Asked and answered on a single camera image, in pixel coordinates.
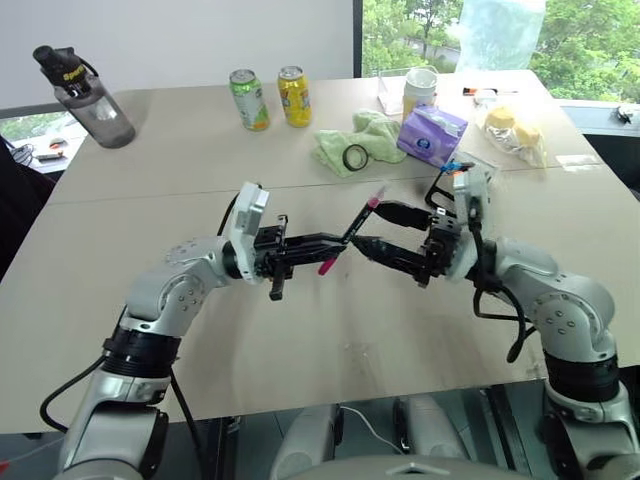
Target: green soda can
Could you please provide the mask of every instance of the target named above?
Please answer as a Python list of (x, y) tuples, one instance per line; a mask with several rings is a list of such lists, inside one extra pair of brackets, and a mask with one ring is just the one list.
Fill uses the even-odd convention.
[(262, 99), (262, 84), (251, 70), (231, 72), (229, 88), (247, 130), (260, 131), (269, 126), (269, 112)]

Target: water bottle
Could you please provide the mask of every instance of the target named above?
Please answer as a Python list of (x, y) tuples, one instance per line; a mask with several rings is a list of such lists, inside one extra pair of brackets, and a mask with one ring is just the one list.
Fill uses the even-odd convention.
[(120, 148), (136, 131), (104, 88), (98, 72), (77, 56), (72, 47), (43, 45), (33, 51), (40, 71), (51, 82), (54, 95), (101, 146)]

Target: white cable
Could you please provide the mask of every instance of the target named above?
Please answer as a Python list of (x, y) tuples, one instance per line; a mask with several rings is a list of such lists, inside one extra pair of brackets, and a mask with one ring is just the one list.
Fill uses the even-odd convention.
[(400, 455), (404, 455), (404, 452), (400, 448), (398, 448), (393, 443), (391, 443), (389, 440), (387, 440), (385, 438), (382, 438), (380, 435), (378, 435), (376, 433), (376, 431), (373, 429), (373, 427), (369, 423), (369, 420), (367, 420), (367, 417), (365, 417), (364, 414), (360, 410), (356, 410), (355, 408), (351, 408), (351, 407), (343, 407), (342, 405), (340, 406), (340, 408), (342, 410), (348, 410), (348, 411), (353, 412), (356, 415), (358, 415), (360, 417), (360, 419), (364, 422), (364, 424), (367, 426), (369, 431), (371, 432), (371, 435), (376, 437), (376, 439), (380, 440), (382, 443), (386, 443), (387, 445), (389, 445), (391, 448), (393, 448)]

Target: towel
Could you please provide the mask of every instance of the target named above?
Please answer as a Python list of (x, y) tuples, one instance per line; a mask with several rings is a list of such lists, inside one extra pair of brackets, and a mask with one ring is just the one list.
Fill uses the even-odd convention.
[(342, 163), (342, 154), (350, 145), (365, 148), (370, 160), (400, 163), (407, 156), (396, 147), (400, 124), (384, 113), (374, 110), (358, 110), (353, 114), (353, 132), (320, 130), (315, 133), (318, 146), (311, 155), (329, 167), (339, 177), (348, 177), (352, 172)]

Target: green trees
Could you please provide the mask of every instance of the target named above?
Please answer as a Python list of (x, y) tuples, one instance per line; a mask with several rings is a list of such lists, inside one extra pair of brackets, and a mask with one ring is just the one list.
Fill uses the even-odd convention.
[(407, 44), (415, 25), (406, 17), (404, 0), (364, 0), (362, 74), (425, 64)]
[(640, 103), (640, 4), (548, 0), (530, 68), (557, 98)]
[(39, 113), (26, 117), (0, 119), (0, 134), (10, 142), (44, 135), (47, 127), (65, 114), (66, 112)]
[[(427, 46), (453, 43), (446, 29), (459, 17), (462, 4), (364, 0), (363, 74), (437, 64)], [(547, 0), (530, 68), (557, 98), (640, 103), (640, 3)]]
[[(448, 41), (445, 28), (462, 0), (364, 0), (362, 74), (429, 63), (427, 45)], [(413, 50), (412, 40), (422, 45)]]
[(422, 43), (422, 58), (427, 58), (427, 45), (442, 47), (451, 42), (446, 28), (451, 19), (460, 17), (463, 0), (407, 0), (405, 12), (415, 21), (416, 35)]

